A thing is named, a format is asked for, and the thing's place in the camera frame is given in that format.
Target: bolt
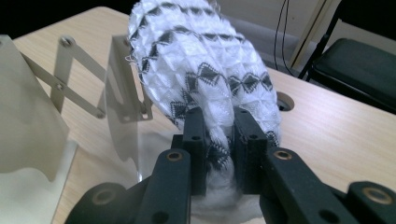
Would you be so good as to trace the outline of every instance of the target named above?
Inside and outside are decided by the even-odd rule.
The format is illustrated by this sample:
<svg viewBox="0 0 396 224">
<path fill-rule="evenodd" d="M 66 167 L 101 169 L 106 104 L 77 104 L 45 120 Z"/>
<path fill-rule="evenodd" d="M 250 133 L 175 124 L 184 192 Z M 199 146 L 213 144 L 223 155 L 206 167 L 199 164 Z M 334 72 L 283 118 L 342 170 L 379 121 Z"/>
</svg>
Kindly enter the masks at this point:
<svg viewBox="0 0 396 224">
<path fill-rule="evenodd" d="M 64 46 L 65 48 L 69 48 L 69 47 L 72 47 L 74 41 L 68 37 L 62 36 L 60 42 L 61 42 L 62 46 Z"/>
<path fill-rule="evenodd" d="M 103 113 L 99 112 L 96 114 L 96 117 L 99 119 L 103 119 L 105 117 L 105 115 Z"/>
<path fill-rule="evenodd" d="M 56 90 L 58 91 L 62 91 L 64 89 L 64 85 L 62 85 L 61 83 L 56 84 Z"/>
<path fill-rule="evenodd" d="M 125 38 L 123 39 L 123 43 L 124 43 L 125 46 L 128 46 L 128 47 L 129 47 L 128 37 L 125 37 Z"/>
</svg>

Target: metal bracket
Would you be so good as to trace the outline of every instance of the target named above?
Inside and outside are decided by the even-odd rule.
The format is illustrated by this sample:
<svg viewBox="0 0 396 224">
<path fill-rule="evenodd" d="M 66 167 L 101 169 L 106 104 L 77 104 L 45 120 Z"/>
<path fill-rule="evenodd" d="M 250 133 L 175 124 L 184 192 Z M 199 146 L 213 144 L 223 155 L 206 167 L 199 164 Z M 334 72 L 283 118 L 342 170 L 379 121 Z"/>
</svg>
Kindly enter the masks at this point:
<svg viewBox="0 0 396 224">
<path fill-rule="evenodd" d="M 128 46 L 124 41 L 125 38 L 121 36 L 113 36 L 112 42 L 122 42 L 124 43 L 125 50 L 128 50 Z M 50 99 L 59 111 L 62 112 L 64 105 L 64 97 L 67 97 L 76 105 L 80 106 L 88 113 L 93 116 L 103 119 L 106 116 L 106 102 L 105 102 L 105 90 L 102 91 L 100 100 L 98 105 L 92 105 L 90 102 L 85 100 L 83 97 L 78 95 L 75 91 L 70 89 L 67 86 L 68 80 L 70 78 L 71 67 L 73 64 L 73 60 L 76 59 L 79 63 L 81 63 L 84 67 L 86 67 L 92 74 L 94 74 L 97 78 L 102 80 L 106 84 L 106 78 L 109 73 L 112 73 L 113 70 L 120 70 L 117 68 L 120 66 L 120 56 L 119 55 L 110 55 L 109 64 L 107 70 L 105 70 L 96 60 L 94 60 L 84 49 L 82 49 L 73 37 L 68 35 L 63 35 L 59 39 L 58 51 L 56 55 L 56 63 L 53 75 L 35 63 L 26 55 L 22 54 L 24 60 L 29 64 L 30 68 L 34 72 L 35 76 L 40 78 L 46 84 L 51 86 Z M 122 69 L 122 72 L 126 72 L 125 76 L 132 76 L 132 68 L 129 71 Z M 131 98 L 137 99 L 138 96 L 136 91 L 132 91 L 134 95 L 130 96 Z M 139 103 L 135 106 L 139 106 L 139 111 L 142 114 L 146 114 L 145 117 L 141 116 L 139 120 L 152 119 L 151 113 L 151 102 L 147 95 L 143 92 L 144 101 L 143 103 L 139 101 Z"/>
</svg>

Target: wooden table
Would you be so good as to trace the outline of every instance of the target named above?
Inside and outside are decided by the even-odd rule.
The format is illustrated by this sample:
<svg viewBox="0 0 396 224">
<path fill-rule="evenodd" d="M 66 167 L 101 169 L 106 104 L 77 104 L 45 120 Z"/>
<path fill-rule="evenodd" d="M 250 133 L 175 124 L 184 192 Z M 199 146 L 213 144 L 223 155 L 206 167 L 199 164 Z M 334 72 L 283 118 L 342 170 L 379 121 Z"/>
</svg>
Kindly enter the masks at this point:
<svg viewBox="0 0 396 224">
<path fill-rule="evenodd" d="M 14 40 L 17 48 L 52 72 L 58 38 L 71 35 L 104 68 L 111 36 L 126 35 L 128 15 L 93 8 Z M 75 64 L 69 86 L 96 104 L 104 87 Z M 277 91 L 290 96 L 294 108 L 282 112 L 281 146 L 297 152 L 326 184 L 342 191 L 350 182 L 370 180 L 396 190 L 396 117 L 269 69 Z M 139 132 L 168 141 L 177 129 L 154 106 L 154 120 L 139 123 Z M 136 183 L 132 161 L 121 161 L 112 146 L 106 119 L 97 119 L 71 102 L 62 113 L 69 137 L 79 144 L 54 223 L 64 223 L 79 198 L 103 182 L 126 188 Z M 156 160 L 157 152 L 152 153 Z"/>
</svg>

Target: frosted plastic panel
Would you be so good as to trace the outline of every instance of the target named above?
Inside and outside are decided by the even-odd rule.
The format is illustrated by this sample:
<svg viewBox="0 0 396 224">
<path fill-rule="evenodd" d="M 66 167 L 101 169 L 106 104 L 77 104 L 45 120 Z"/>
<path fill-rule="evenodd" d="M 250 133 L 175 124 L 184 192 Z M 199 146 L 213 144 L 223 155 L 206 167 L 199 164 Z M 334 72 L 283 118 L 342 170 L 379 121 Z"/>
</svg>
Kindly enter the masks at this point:
<svg viewBox="0 0 396 224">
<path fill-rule="evenodd" d="M 12 40 L 0 42 L 0 173 L 33 167 L 53 180 L 68 128 Z"/>
</svg>

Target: screw hole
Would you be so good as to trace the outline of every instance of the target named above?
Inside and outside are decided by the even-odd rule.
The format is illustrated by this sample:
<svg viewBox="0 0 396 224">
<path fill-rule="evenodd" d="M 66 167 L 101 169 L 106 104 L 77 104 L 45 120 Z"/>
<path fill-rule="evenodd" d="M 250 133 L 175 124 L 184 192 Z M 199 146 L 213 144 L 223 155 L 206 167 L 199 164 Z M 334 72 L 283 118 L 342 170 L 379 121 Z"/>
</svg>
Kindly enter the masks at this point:
<svg viewBox="0 0 396 224">
<path fill-rule="evenodd" d="M 278 159 L 283 160 L 283 161 L 291 160 L 291 157 L 292 157 L 291 154 L 289 154 L 289 152 L 286 152 L 286 151 L 276 151 L 276 152 L 274 152 L 274 155 Z"/>
<path fill-rule="evenodd" d="M 393 200 L 384 190 L 376 188 L 364 188 L 363 194 L 373 202 L 382 204 L 392 204 Z"/>
<path fill-rule="evenodd" d="M 166 155 L 166 158 L 169 161 L 180 161 L 183 158 L 183 155 L 179 152 L 170 152 L 168 155 Z"/>
<path fill-rule="evenodd" d="M 323 220 L 327 221 L 328 223 L 339 223 L 340 222 L 340 219 L 338 218 L 338 216 L 331 211 L 320 210 L 319 215 Z"/>
<path fill-rule="evenodd" d="M 168 219 L 169 215 L 165 212 L 157 212 L 151 217 L 152 222 L 156 224 L 165 223 Z"/>
<path fill-rule="evenodd" d="M 110 203 L 116 198 L 116 192 L 112 189 L 101 189 L 93 194 L 92 202 L 95 205 Z"/>
</svg>

